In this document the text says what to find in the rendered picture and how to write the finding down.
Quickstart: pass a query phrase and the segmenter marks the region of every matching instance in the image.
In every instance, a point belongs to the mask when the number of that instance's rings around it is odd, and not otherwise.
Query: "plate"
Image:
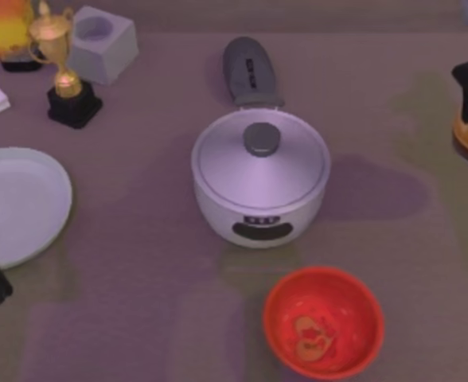
[[[66,225],[72,184],[64,167],[37,150],[0,149],[0,268],[44,251]]]

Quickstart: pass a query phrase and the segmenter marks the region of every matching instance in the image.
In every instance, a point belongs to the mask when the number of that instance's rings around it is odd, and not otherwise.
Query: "gray knob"
[[[280,130],[276,126],[270,123],[253,123],[244,129],[244,147],[256,157],[269,157],[279,148],[280,137]]]

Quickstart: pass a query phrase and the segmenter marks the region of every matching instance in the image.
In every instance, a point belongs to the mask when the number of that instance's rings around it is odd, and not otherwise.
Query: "pot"
[[[195,196],[213,231],[247,248],[291,242],[310,226],[330,175],[320,134],[280,111],[271,61],[239,37],[224,51],[224,77],[240,107],[213,122],[192,151]]]

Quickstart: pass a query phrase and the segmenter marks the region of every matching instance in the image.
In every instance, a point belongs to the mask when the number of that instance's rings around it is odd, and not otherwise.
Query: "tabletop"
[[[42,150],[75,191],[58,241],[9,270],[0,382],[299,382],[261,331],[267,291],[311,264],[363,280],[386,317],[359,382],[468,380],[468,163],[451,148],[468,34],[260,34],[286,111],[316,127],[333,169],[294,243],[216,236],[193,195],[190,152],[234,110],[230,34],[141,34],[141,54],[82,131],[48,120],[54,67],[9,74],[0,147]]]

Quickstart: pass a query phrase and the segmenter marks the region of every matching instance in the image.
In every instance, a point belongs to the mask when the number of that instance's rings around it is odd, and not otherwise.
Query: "plastic bowl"
[[[275,355],[318,380],[362,372],[384,338],[383,313],[372,292],[331,267],[307,267],[279,280],[267,297],[263,325]]]

